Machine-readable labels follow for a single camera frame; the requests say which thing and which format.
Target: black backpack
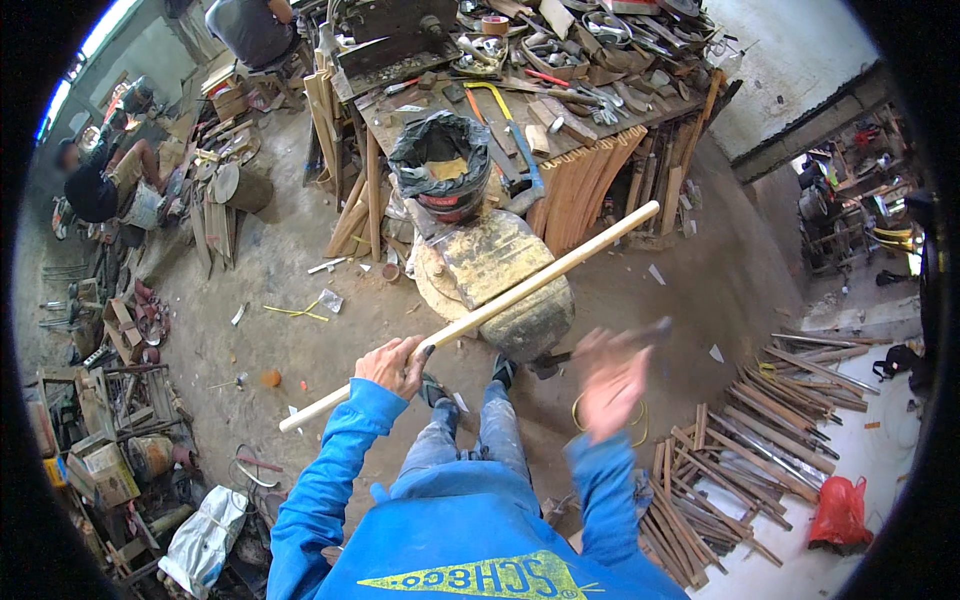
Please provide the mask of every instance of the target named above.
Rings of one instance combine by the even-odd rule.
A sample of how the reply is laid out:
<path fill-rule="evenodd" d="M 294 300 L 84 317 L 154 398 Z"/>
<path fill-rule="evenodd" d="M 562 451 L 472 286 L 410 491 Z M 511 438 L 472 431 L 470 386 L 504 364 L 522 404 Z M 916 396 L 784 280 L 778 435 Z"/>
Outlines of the black backpack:
<path fill-rule="evenodd" d="M 913 369 L 913 365 L 920 360 L 917 353 L 903 344 L 898 344 L 887 350 L 886 360 L 874 362 L 874 373 L 879 375 L 880 381 L 893 379 L 894 375 Z"/>

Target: white bucket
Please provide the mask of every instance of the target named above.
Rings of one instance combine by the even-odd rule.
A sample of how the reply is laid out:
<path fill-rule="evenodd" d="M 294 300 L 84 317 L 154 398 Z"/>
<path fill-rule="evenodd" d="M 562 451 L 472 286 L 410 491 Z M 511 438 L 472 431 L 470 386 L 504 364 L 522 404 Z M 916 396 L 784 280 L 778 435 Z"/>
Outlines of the white bucket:
<path fill-rule="evenodd" d="M 162 205 L 163 196 L 150 184 L 141 180 L 136 185 L 130 210 L 120 219 L 120 223 L 152 231 L 159 224 L 158 212 Z"/>

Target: window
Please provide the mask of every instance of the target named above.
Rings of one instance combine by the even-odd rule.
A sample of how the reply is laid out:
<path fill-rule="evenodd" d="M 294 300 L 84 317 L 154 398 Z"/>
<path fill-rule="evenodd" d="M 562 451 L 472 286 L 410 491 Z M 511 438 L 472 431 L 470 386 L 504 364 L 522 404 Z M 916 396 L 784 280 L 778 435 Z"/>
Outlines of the window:
<path fill-rule="evenodd" d="M 84 43 L 81 45 L 74 62 L 71 63 L 67 69 L 67 73 L 64 76 L 65 79 L 60 80 L 60 83 L 54 89 L 53 95 L 50 97 L 50 104 L 47 105 L 47 111 L 43 115 L 43 120 L 40 121 L 39 127 L 36 128 L 34 138 L 37 142 L 44 141 L 51 128 L 53 128 L 54 123 L 57 122 L 57 117 L 60 116 L 60 109 L 63 108 L 67 94 L 70 93 L 70 83 L 77 79 L 87 64 L 87 61 L 91 57 L 96 56 L 104 44 L 107 43 L 113 31 L 120 25 L 120 22 L 123 21 L 135 6 L 139 5 L 140 1 L 141 0 L 116 0 L 116 2 L 110 5 L 110 8 L 104 12 L 104 15 L 100 17 L 100 21 L 93 26 L 90 35 L 86 37 Z"/>

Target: printed logo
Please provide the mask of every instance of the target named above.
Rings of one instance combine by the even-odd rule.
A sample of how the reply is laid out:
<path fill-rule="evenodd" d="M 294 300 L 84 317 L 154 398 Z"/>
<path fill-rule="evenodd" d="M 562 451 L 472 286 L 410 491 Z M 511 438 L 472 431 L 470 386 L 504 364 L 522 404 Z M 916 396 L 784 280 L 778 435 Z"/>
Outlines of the printed logo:
<path fill-rule="evenodd" d="M 445 591 L 524 600 L 587 600 L 584 592 L 604 591 L 597 588 L 596 583 L 578 587 L 566 563 L 546 550 L 509 559 L 488 559 L 365 579 L 357 584 L 402 591 Z"/>

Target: red plastic bag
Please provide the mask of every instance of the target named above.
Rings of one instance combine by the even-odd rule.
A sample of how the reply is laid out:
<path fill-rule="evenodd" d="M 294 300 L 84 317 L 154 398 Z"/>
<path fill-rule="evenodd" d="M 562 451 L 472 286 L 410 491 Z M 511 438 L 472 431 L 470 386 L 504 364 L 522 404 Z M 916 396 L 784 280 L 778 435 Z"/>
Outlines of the red plastic bag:
<path fill-rule="evenodd" d="M 810 544 L 818 547 L 825 541 L 835 546 L 853 549 L 865 548 L 874 539 L 863 522 L 863 494 L 867 490 L 867 479 L 860 477 L 856 487 L 846 477 L 830 477 L 820 488 L 820 506 L 810 527 Z"/>

